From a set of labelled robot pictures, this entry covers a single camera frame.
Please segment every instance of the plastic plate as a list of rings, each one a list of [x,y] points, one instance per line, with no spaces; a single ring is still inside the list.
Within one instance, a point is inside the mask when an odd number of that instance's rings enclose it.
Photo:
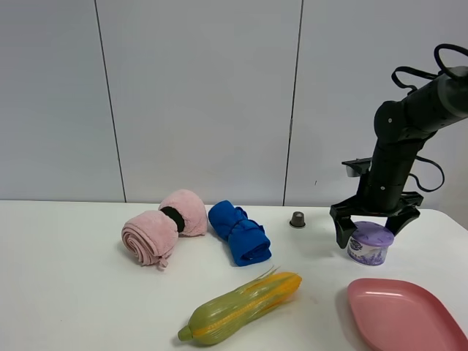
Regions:
[[[373,350],[468,350],[468,339],[448,310],[416,284],[358,279],[347,294],[358,329]]]

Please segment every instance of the food container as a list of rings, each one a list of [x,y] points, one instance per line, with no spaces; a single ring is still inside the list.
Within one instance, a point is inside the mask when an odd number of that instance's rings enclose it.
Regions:
[[[357,229],[348,242],[348,255],[363,265],[382,265],[395,238],[393,233],[373,222],[356,222],[355,226]]]

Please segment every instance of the rolled blue towel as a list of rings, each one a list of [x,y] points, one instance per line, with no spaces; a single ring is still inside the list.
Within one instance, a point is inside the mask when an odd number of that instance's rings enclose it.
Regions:
[[[252,265],[271,257],[270,241],[263,226],[249,219],[242,208],[234,208],[224,200],[213,206],[208,219],[216,234],[227,241],[236,265]]]

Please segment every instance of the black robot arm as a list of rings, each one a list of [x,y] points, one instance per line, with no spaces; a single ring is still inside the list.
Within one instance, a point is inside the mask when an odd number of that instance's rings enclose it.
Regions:
[[[355,231],[351,216],[388,217],[386,227],[394,234],[419,217],[416,206],[423,197],[417,192],[403,193],[412,165],[424,143],[436,132],[468,117],[468,67],[448,69],[440,59],[441,49],[468,56],[468,50],[451,44],[438,45],[434,56],[441,71],[438,75],[410,67],[399,67],[393,81],[411,92],[400,102],[384,102],[376,112],[374,130],[377,143],[371,159],[342,162],[349,176],[359,176],[356,195],[331,206],[336,242],[343,249]],[[407,72],[430,79],[417,89],[396,77]]]

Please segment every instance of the toy vegetable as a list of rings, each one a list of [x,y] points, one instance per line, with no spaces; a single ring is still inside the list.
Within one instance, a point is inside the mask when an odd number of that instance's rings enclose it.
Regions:
[[[198,307],[189,324],[178,332],[181,341],[195,339],[201,344],[217,344],[252,320],[284,303],[301,284],[296,273],[275,270]]]

